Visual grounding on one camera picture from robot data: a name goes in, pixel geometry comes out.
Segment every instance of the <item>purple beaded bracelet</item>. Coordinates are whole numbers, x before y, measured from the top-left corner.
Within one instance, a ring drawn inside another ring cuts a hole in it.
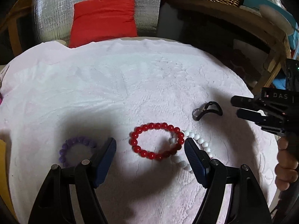
[[[62,149],[59,150],[59,162],[62,163],[63,167],[68,167],[69,164],[66,161],[66,153],[69,149],[71,149],[71,147],[77,143],[83,144],[85,146],[90,146],[91,148],[96,148],[97,147],[97,143],[95,141],[90,140],[87,137],[84,136],[80,136],[80,137],[73,137],[71,139],[68,139],[65,141],[65,143],[62,145]]]

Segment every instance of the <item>white bead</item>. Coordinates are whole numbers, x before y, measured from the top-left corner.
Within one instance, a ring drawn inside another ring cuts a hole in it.
[[[189,136],[189,131],[185,130],[183,133],[184,133],[184,136]]]
[[[187,164],[187,166],[184,169],[187,170],[188,172],[192,171],[190,164]]]
[[[175,148],[175,145],[176,145],[176,143],[171,143],[171,144],[170,144],[170,149]]]
[[[198,142],[198,144],[202,144],[202,143],[204,142],[204,139],[203,139],[203,138],[199,138],[199,139],[197,140],[197,142]]]
[[[209,146],[209,143],[207,143],[206,141],[202,144],[203,148],[208,147],[208,146]]]
[[[205,152],[211,152],[211,148],[209,148],[209,147],[205,147],[205,148],[204,148],[204,151],[205,151]]]
[[[171,160],[175,163],[179,163],[182,161],[182,158],[180,156],[171,156]]]
[[[172,139],[170,140],[170,142],[171,142],[171,144],[176,144],[176,143],[177,143],[177,139],[176,139],[176,138],[172,138]]]
[[[194,136],[195,136],[195,134],[193,132],[190,132],[188,135],[188,137],[191,137],[191,138],[193,138]]]
[[[178,165],[181,167],[181,168],[185,168],[187,167],[187,162],[186,161],[181,161],[178,163]]]
[[[196,133],[193,138],[197,141],[200,138],[200,135]]]

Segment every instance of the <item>red pillow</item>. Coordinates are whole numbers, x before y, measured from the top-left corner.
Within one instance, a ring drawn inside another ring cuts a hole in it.
[[[74,4],[70,48],[90,42],[137,37],[135,0],[87,0]]]

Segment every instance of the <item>bead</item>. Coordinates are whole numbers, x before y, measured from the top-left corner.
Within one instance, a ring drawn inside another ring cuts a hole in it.
[[[162,155],[163,155],[163,158],[168,158],[168,157],[170,157],[170,151],[165,151],[162,153]]]
[[[62,144],[62,149],[67,150],[68,149],[68,145],[66,143]]]
[[[181,150],[182,149],[182,145],[181,144],[179,144],[179,143],[177,143],[176,145],[175,145],[175,148],[176,148],[176,150]]]
[[[150,160],[153,160],[156,158],[156,154],[154,152],[149,152],[147,155],[147,158]]]
[[[149,129],[148,125],[143,125],[143,126],[141,126],[141,128],[142,128],[142,131],[148,131],[148,129]]]
[[[205,152],[211,152],[211,148],[209,148],[209,147],[205,147],[205,148],[204,148],[204,151],[205,151]]]
[[[209,143],[207,143],[206,141],[202,144],[203,148],[208,147],[208,146],[209,146]]]
[[[156,158],[157,161],[161,161],[163,159],[162,154],[156,154]]]
[[[167,125],[166,122],[163,122],[163,123],[161,124],[161,127],[162,127],[162,129],[166,130],[167,127],[168,127],[168,125]]]
[[[59,150],[59,155],[65,156],[66,155],[66,150],[65,149],[60,149]]]
[[[193,132],[190,132],[188,135],[188,137],[191,137],[191,138],[193,138],[194,136],[195,136],[195,134]]]
[[[141,156],[141,157],[147,157],[147,155],[148,155],[148,152],[147,152],[146,150],[142,150],[142,151],[140,152],[140,156]]]
[[[78,141],[78,139],[76,137],[73,137],[71,140],[72,140],[73,144],[77,143],[77,141]]]
[[[176,134],[178,136],[178,138],[180,139],[183,139],[184,138],[184,133],[183,132],[179,132]]]
[[[170,144],[170,149],[175,148],[175,145],[176,145],[176,143],[171,143],[171,144]]]
[[[184,144],[184,142],[185,142],[185,140],[184,140],[183,138],[179,138],[179,139],[178,139],[178,144],[181,144],[181,145],[183,145],[183,144]]]
[[[97,143],[96,143],[96,141],[91,141],[91,142],[89,143],[89,146],[90,146],[91,148],[96,148],[96,147],[97,147]]]
[[[78,142],[79,143],[83,143],[84,139],[85,139],[84,136],[80,136],[80,137],[78,137]]]
[[[197,140],[197,142],[198,142],[198,144],[202,144],[202,143],[204,142],[204,139],[203,139],[203,138],[199,138],[199,139]]]
[[[182,161],[182,158],[180,156],[171,156],[171,160],[175,163],[179,163]]]
[[[64,162],[64,163],[62,164],[62,166],[63,166],[64,168],[66,168],[66,167],[69,166],[69,164],[68,164],[67,162]]]
[[[175,148],[173,148],[169,152],[171,155],[175,155],[178,151]]]
[[[171,142],[171,144],[176,144],[176,143],[177,143],[177,139],[176,139],[176,138],[172,138],[172,139],[170,140],[170,142]]]
[[[168,126],[167,126],[167,130],[168,130],[168,131],[173,131],[173,129],[174,129],[173,125],[168,125]]]
[[[181,161],[181,162],[178,163],[178,165],[181,168],[185,168],[185,167],[187,167],[187,162],[186,161]]]
[[[135,128],[135,132],[136,132],[137,134],[141,134],[141,133],[142,133],[142,128],[139,127],[139,126],[137,126],[137,127]]]
[[[68,147],[71,147],[73,145],[73,142],[71,139],[66,140],[65,143],[68,145]]]
[[[66,161],[64,156],[60,156],[58,159],[61,163],[64,163]]]
[[[175,127],[174,129],[173,129],[173,132],[174,133],[179,133],[181,131],[181,129],[179,128],[179,127]]]
[[[196,140],[196,141],[197,141],[199,138],[200,138],[200,135],[199,135],[198,133],[196,133],[196,134],[194,135],[194,137],[193,137],[193,139]]]
[[[187,164],[187,166],[184,169],[187,170],[188,172],[192,171],[190,164]]]
[[[137,144],[138,144],[138,141],[136,139],[131,139],[130,140],[130,145],[131,146],[137,146]]]
[[[161,127],[162,127],[162,125],[161,125],[160,123],[156,123],[156,124],[155,124],[155,129],[156,129],[156,130],[161,129]]]
[[[86,139],[84,139],[83,144],[84,144],[85,146],[88,146],[88,145],[89,145],[89,142],[90,142],[90,140],[86,138]]]
[[[148,124],[148,128],[149,128],[150,130],[154,129],[154,128],[155,128],[155,124],[154,124],[154,123],[149,123],[149,124]]]
[[[185,130],[183,133],[185,136],[189,136],[189,131]]]
[[[133,146],[133,151],[136,153],[141,152],[141,147],[140,146]]]
[[[138,136],[139,136],[139,135],[138,135],[135,131],[131,133],[131,137],[132,137],[133,139],[137,139]]]

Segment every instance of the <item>white beaded bracelet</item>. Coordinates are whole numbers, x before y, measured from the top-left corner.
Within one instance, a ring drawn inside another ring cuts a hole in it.
[[[200,135],[198,133],[194,133],[192,131],[188,131],[188,130],[185,130],[185,131],[182,131],[184,133],[184,138],[192,138],[195,142],[197,141],[197,143],[199,144],[199,148],[202,148],[208,155],[210,158],[213,158],[213,154],[211,152],[211,148],[209,148],[209,143],[204,141],[203,138],[200,137]],[[172,138],[170,140],[171,144],[170,144],[170,148],[173,148],[175,146],[175,144],[177,143],[177,138]],[[189,163],[187,163],[185,160],[182,159],[181,156],[178,155],[178,153],[176,153],[175,155],[172,155],[171,156],[171,160],[174,162],[174,163],[177,163],[179,167],[185,169],[186,171],[188,172],[191,172],[192,171],[192,168],[190,166]]]

